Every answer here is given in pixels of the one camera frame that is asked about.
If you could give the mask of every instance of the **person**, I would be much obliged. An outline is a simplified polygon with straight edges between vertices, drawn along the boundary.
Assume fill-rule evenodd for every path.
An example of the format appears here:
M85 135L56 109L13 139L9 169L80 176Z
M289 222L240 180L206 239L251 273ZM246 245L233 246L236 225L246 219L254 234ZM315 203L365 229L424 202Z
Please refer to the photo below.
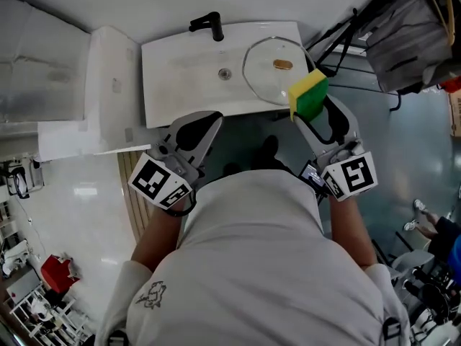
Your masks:
M427 251L438 260L447 263L453 270L453 279L461 285L461 227L448 218L439 217L430 212L419 199L414 200L413 208L425 216L436 231L420 225L416 219L406 223L403 230L416 229L424 237L430 239L431 243Z
M270 138L254 160L263 169L201 188L179 244L181 219L155 208L96 345L116 329L131 345L386 345L391 317L394 345L407 344L408 315L355 199L330 198L327 239L313 190L276 152Z

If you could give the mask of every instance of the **faucet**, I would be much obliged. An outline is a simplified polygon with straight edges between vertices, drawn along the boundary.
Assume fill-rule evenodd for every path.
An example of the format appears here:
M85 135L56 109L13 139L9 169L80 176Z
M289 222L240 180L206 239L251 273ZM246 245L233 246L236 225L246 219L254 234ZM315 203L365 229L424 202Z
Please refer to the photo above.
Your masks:
M214 41L223 40L223 27L221 26L221 16L218 12L211 12L204 17L194 19L190 22L190 32L195 32L203 28L211 28Z

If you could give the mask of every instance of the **sponge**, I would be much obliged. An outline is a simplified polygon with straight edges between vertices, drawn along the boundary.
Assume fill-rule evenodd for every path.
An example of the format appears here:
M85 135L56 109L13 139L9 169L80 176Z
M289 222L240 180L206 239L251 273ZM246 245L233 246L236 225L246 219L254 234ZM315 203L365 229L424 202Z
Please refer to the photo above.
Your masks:
M298 113L305 120L310 122L322 112L323 99L328 90L328 79L318 69L310 72L298 83L288 89L290 100L290 117Z

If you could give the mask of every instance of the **white sink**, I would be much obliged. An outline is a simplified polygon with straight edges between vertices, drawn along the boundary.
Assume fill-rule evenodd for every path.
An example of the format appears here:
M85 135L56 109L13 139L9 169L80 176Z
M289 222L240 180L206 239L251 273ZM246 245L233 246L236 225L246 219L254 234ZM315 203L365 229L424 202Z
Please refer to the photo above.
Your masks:
M252 22L223 25L224 40L215 42L211 29L185 32L142 46L144 105L146 125L155 128L169 125L178 117L198 110L217 110L224 115L263 112L288 107L258 99L246 84L241 67L248 47L270 36L280 36L300 43L296 22ZM285 76L299 80L307 74L302 51L284 46L293 68ZM266 63L248 62L252 77L261 73L261 91L277 88L279 78L264 66L278 59L276 50L258 49L253 55ZM228 69L231 76L222 80L218 72Z

